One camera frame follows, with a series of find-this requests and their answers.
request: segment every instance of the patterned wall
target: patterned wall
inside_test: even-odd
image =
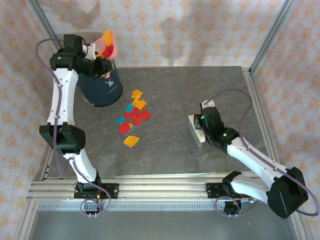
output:
[[[256,76],[280,160],[302,170],[320,200],[320,1],[299,0]],[[312,200],[306,211],[314,212]],[[320,237],[320,216],[308,218]]]
[[[0,239],[10,240],[45,152],[38,129],[49,114],[52,78],[35,59],[46,35],[27,1],[2,0],[0,19]],[[48,60],[53,47],[43,45]]]
[[[113,29],[121,67],[242,66],[285,0],[39,0],[58,34]]]

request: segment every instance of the blue paper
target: blue paper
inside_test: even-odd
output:
[[[126,113],[131,113],[132,109],[134,108],[134,105],[133,104],[129,104],[126,109],[125,109],[125,112]]]
[[[123,124],[125,122],[124,116],[120,117],[117,121],[115,121],[116,124]]]
[[[126,133],[125,136],[128,137],[129,133],[131,133],[132,130],[135,129],[135,128],[136,128],[136,126],[133,126],[133,125],[132,125],[132,128],[131,128],[130,132]]]

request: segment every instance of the yellow paper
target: yellow paper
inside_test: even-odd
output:
[[[132,148],[134,145],[136,145],[136,143],[139,141],[139,137],[137,136],[131,136],[129,135],[124,141],[123,143],[125,145],[127,145],[128,147]]]
[[[140,101],[136,102],[135,107],[142,110],[146,105],[147,105],[147,103],[145,100],[140,100]]]
[[[134,91],[132,92],[131,98],[132,98],[132,99],[140,99],[141,96],[142,96],[142,94],[143,94],[142,91],[139,91],[138,89],[136,89],[136,90],[134,90]]]
[[[112,34],[110,31],[105,32],[102,37],[107,46],[110,46],[112,44],[113,40],[112,40]]]
[[[135,98],[132,102],[133,106],[135,106],[137,104],[137,102],[139,101],[139,98]]]

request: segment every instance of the white logo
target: white logo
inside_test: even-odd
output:
[[[111,81],[111,77],[109,79],[109,81],[105,81],[106,84],[109,84],[109,87],[111,87],[114,84],[114,81]]]

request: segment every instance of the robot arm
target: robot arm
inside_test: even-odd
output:
[[[288,169],[272,161],[243,139],[250,150],[246,148],[239,133],[224,126],[213,101],[207,105],[204,105],[204,102],[201,104],[200,114],[194,115],[194,127],[196,131],[203,131],[210,145],[236,158],[260,177],[257,180],[238,171],[231,172],[222,181],[222,188],[228,196],[244,194],[256,198],[268,204],[281,218],[288,218],[308,200],[308,194],[304,189],[276,169],[289,174],[304,185],[302,172],[296,167]],[[270,164],[262,162],[252,151]]]
[[[97,170],[91,165],[85,151],[85,132],[75,127],[74,97],[79,74],[90,78],[100,77],[114,70],[113,64],[101,57],[96,58],[96,45],[82,45],[82,38],[76,35],[64,35],[64,48],[53,54],[50,66],[59,79],[60,89],[53,81],[53,96],[47,125],[39,128],[41,136],[53,149],[53,132],[57,118],[56,145],[59,154],[64,158],[73,158],[80,173],[90,182],[101,183]],[[91,185],[74,169],[79,188],[92,188]]]

